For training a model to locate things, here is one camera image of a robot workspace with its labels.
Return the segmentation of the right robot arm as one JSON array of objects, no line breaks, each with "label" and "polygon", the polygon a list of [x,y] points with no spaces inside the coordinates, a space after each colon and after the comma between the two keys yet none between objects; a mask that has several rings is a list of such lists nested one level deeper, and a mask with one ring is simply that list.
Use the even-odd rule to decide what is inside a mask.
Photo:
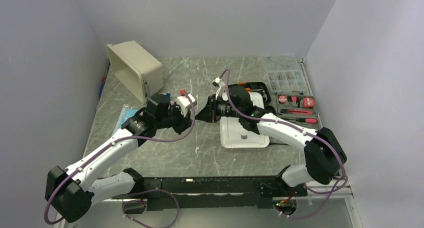
[{"label": "right robot arm", "polygon": [[329,128],[316,130],[281,119],[254,105],[250,94],[239,85],[229,88],[226,99],[210,95],[205,107],[195,116],[207,123],[215,123],[222,117],[238,118],[248,132],[277,139],[304,154],[304,163],[285,167],[275,182],[276,191],[282,196],[289,195],[295,186],[311,181],[328,185],[338,172],[340,179],[346,177],[347,156]]}]

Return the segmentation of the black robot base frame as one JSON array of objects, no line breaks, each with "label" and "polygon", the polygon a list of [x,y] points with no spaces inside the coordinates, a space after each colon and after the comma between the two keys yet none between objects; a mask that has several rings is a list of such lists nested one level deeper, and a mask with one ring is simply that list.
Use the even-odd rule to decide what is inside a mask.
[{"label": "black robot base frame", "polygon": [[139,199],[147,211],[180,207],[231,208],[256,207],[271,209],[279,200],[306,197],[304,185],[290,187],[276,175],[206,176],[206,177],[144,177],[143,184],[115,199]]}]

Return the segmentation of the beige plastic bin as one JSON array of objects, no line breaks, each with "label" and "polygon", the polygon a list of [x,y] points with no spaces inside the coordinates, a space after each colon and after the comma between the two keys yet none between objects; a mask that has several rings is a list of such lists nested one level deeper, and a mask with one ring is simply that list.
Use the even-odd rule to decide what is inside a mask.
[{"label": "beige plastic bin", "polygon": [[143,104],[164,86],[162,63],[136,41],[107,44],[111,74]]}]

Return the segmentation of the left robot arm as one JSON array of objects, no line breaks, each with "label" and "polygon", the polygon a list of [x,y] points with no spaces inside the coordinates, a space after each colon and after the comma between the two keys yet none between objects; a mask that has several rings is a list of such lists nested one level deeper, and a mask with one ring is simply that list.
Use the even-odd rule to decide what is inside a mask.
[{"label": "left robot arm", "polygon": [[175,133],[191,132],[195,125],[196,99],[185,90],[176,101],[165,94],[150,97],[145,107],[129,117],[102,145],[66,168],[53,167],[47,174],[44,221],[54,225],[62,220],[73,223],[95,204],[121,194],[139,197],[144,191],[144,178],[132,168],[100,178],[108,168],[146,141],[160,142],[160,129]]}]

